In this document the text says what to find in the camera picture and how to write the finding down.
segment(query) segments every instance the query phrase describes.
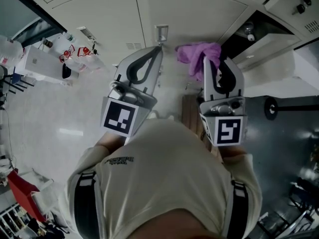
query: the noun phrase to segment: open locker compartment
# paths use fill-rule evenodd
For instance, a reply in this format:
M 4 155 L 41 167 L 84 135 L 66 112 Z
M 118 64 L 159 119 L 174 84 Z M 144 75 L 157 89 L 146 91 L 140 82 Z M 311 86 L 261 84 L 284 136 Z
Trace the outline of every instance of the open locker compartment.
M 242 25 L 223 45 L 222 50 L 241 69 L 248 69 L 255 63 L 293 44 L 299 38 L 284 26 L 256 11 L 247 20 L 254 24 L 254 41 L 249 41 Z

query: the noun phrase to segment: black round base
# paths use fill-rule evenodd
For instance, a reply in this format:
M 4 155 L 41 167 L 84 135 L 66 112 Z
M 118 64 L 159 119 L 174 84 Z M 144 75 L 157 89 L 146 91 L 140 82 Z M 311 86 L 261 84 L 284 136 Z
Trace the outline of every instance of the black round base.
M 264 105 L 265 116 L 268 120 L 274 120 L 277 117 L 277 111 L 272 108 L 278 107 L 277 101 L 274 98 L 267 98 Z

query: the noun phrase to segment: ventilation grille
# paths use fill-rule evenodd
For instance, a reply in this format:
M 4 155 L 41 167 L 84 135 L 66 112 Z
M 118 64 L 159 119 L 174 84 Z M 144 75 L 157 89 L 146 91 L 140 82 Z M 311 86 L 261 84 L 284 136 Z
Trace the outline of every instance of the ventilation grille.
M 129 50 L 140 50 L 142 48 L 142 45 L 140 43 L 127 43 L 126 47 Z
M 310 22 L 309 24 L 305 25 L 305 28 L 310 32 L 314 33 L 319 30 L 319 25 L 317 22 L 314 20 L 313 22 Z

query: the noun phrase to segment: purple cloth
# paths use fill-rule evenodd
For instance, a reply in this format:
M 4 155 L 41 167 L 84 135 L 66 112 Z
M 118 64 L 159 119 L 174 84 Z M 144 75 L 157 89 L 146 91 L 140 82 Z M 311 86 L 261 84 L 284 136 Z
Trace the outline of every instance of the purple cloth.
M 184 64 L 189 64 L 189 75 L 195 76 L 197 80 L 203 80 L 203 58 L 206 56 L 219 68 L 219 57 L 221 47 L 215 42 L 195 42 L 177 46 L 177 60 Z

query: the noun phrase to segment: white shirt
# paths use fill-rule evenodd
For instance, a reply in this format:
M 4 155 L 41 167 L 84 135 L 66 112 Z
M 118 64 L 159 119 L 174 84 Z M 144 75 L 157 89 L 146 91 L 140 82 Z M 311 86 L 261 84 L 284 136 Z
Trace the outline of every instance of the white shirt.
M 244 237 L 258 220 L 262 197 L 251 154 L 225 158 L 222 164 L 184 125 L 160 119 L 146 120 L 127 145 L 108 154 L 102 146 L 87 149 L 68 180 L 59 204 L 70 226 L 70 181 L 87 169 L 100 181 L 109 239 L 125 239 L 174 209 L 191 212 L 209 231 L 221 234 L 232 176 L 250 195 Z

